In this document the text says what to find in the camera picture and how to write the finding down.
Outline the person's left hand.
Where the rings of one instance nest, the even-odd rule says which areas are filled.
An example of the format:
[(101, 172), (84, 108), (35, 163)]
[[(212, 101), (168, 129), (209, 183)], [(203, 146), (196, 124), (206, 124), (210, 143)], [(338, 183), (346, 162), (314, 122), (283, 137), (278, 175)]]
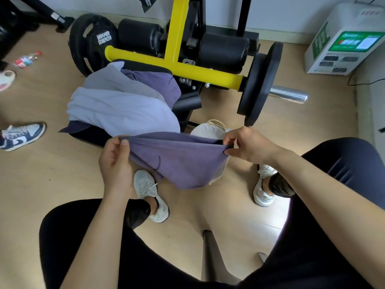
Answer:
[(99, 157), (99, 168), (104, 183), (104, 195), (129, 194), (132, 184), (132, 167), (129, 160), (119, 159), (121, 136), (107, 141)]

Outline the cream drawstring bag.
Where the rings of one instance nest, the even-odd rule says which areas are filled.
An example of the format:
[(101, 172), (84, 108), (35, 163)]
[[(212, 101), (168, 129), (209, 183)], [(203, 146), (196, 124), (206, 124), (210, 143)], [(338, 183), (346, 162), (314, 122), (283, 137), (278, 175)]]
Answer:
[[(195, 127), (190, 134), (193, 136), (198, 136), (198, 137), (203, 137), (208, 139), (223, 140), (225, 137), (225, 134), (230, 130), (231, 129), (227, 128), (221, 121), (216, 119), (211, 119), (206, 123), (200, 124), (197, 127)], [(229, 158), (227, 158), (224, 161), (224, 163), (222, 163), (220, 168), (214, 174), (214, 177), (209, 182), (209, 185), (213, 184), (215, 181), (221, 178), (227, 166), (228, 161), (229, 161)]]

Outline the light lavender garment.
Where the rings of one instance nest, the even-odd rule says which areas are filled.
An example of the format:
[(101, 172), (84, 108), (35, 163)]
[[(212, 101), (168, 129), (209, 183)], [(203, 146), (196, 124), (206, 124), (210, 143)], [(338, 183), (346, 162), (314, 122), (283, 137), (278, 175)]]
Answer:
[(68, 103), (69, 121), (99, 127), (110, 136), (151, 132), (180, 133), (180, 124), (165, 102), (132, 93), (79, 87)]

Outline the black seat pad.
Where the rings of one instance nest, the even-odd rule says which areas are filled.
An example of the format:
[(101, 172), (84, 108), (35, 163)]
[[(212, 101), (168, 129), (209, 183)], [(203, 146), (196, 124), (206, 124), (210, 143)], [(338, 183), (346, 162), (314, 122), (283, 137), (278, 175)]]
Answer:
[[(132, 70), (132, 71), (149, 71), (149, 72), (165, 72), (171, 74), (172, 72), (164, 67), (150, 65), (146, 63), (134, 62), (124, 59), (116, 59), (114, 62), (123, 62), (124, 65), (122, 69)], [(182, 90), (181, 97), (174, 104), (172, 111), (176, 115), (179, 124), (180, 130), (183, 132), (188, 125), (189, 118), (193, 110), (200, 109), (201, 105), (201, 83), (195, 82), (194, 86), (197, 86), (197, 90), (186, 92)], [(103, 129), (91, 126), (88, 129), (75, 133), (69, 134), (75, 139), (90, 143), (92, 145), (96, 145), (99, 147), (104, 147), (107, 140), (111, 138), (111, 136), (104, 131)]]

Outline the navy garment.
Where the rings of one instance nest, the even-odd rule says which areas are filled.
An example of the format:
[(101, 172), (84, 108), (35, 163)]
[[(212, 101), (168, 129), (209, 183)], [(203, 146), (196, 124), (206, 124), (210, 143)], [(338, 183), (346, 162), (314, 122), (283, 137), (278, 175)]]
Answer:
[(91, 126), (91, 124), (82, 121), (69, 121), (68, 126), (61, 129), (59, 132), (65, 134), (75, 134), (88, 129)]

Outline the grey garment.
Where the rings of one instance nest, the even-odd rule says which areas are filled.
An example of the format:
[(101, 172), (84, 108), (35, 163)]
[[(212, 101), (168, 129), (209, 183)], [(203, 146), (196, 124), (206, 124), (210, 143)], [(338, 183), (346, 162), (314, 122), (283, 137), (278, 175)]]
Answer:
[(90, 74), (84, 81), (86, 89), (108, 90), (151, 97), (165, 102), (159, 92), (142, 82), (125, 76), (117, 67), (107, 66)]

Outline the plastic water bottle red label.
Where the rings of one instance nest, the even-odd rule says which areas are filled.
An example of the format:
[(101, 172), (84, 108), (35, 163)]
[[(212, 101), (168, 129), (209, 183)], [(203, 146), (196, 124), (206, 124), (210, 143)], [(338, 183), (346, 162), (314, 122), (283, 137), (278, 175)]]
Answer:
[(42, 55), (41, 52), (37, 51), (35, 53), (21, 56), (14, 61), (13, 65), (16, 68), (21, 68), (21, 69), (26, 68), (32, 65), (41, 55)]

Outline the plain black weight plate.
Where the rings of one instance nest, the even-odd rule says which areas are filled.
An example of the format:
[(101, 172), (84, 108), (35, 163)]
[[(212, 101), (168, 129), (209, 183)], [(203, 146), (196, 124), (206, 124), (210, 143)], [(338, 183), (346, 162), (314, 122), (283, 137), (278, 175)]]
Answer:
[(264, 53), (256, 53), (253, 57), (248, 76), (241, 83), (241, 89), (243, 92), (237, 109), (237, 114), (239, 115), (248, 116), (253, 109), (256, 96), (259, 93), (258, 80), (261, 71), (264, 69), (266, 57), (267, 54)]
[(250, 115), (245, 116), (244, 126), (253, 126), (260, 116), (277, 74), (278, 67), (282, 58), (282, 52), (283, 43), (275, 42), (270, 47), (265, 60), (264, 69), (261, 71), (258, 80), (259, 93), (256, 96), (256, 101)]

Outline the black gym equipment base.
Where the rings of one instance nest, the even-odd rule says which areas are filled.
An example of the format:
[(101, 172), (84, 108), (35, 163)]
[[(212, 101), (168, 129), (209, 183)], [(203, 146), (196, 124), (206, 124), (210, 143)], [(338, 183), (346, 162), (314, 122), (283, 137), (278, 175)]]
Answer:
[(40, 24), (57, 25), (56, 32), (65, 33), (74, 22), (73, 17), (64, 17), (40, 0), (20, 0), (34, 12), (20, 10), (11, 0), (0, 0), (0, 72), (8, 63), (4, 57), (26, 32), (35, 32)]

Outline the black weight plate white print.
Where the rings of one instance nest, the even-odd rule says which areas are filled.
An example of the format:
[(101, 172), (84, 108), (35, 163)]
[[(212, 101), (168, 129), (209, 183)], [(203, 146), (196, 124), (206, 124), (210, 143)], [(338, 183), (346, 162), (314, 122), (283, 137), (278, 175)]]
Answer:
[(77, 18), (71, 27), (69, 48), (72, 59), (84, 77), (106, 67), (107, 46), (117, 47), (118, 29), (108, 18), (87, 13)]

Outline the person's right white sneaker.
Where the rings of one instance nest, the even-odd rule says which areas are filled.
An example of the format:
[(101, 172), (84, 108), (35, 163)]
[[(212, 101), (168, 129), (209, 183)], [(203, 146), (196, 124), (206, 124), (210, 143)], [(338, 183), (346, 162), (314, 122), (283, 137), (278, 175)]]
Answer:
[(268, 165), (258, 165), (257, 172), (259, 179), (253, 190), (253, 202), (261, 207), (268, 207), (275, 200), (275, 195), (270, 191), (268, 184), (277, 171)]

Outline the purple towel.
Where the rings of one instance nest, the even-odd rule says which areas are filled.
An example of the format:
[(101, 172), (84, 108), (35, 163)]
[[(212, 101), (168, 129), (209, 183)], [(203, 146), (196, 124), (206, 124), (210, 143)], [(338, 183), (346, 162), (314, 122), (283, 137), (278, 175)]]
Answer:
[(221, 139), (209, 139), (186, 133), (152, 132), (120, 136), (130, 145), (129, 159), (152, 170), (159, 181), (167, 179), (178, 189), (202, 188), (218, 180), (228, 162)]

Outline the white green charging cabinet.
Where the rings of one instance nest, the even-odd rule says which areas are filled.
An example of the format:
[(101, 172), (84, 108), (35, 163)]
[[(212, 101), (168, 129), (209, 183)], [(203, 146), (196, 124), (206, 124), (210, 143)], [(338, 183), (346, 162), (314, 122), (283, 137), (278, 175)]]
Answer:
[(310, 74), (348, 75), (385, 42), (385, 7), (341, 3), (330, 13), (305, 53)]

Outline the chrome bar sleeve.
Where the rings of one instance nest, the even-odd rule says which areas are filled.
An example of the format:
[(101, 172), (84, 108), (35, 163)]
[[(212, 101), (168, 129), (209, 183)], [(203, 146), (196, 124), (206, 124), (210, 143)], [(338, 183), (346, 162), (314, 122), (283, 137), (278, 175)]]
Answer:
[(304, 91), (278, 85), (271, 87), (269, 95), (298, 104), (303, 104), (308, 99), (308, 94)]

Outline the person's right hand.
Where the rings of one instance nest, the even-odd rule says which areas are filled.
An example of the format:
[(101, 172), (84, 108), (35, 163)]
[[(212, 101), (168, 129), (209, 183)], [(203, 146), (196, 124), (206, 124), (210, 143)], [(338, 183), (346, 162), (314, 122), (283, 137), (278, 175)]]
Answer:
[(292, 153), (291, 150), (276, 145), (258, 131), (245, 126), (228, 131), (223, 144), (228, 148), (242, 148), (243, 157), (237, 157), (239, 159), (272, 167), (275, 167), (284, 156)]

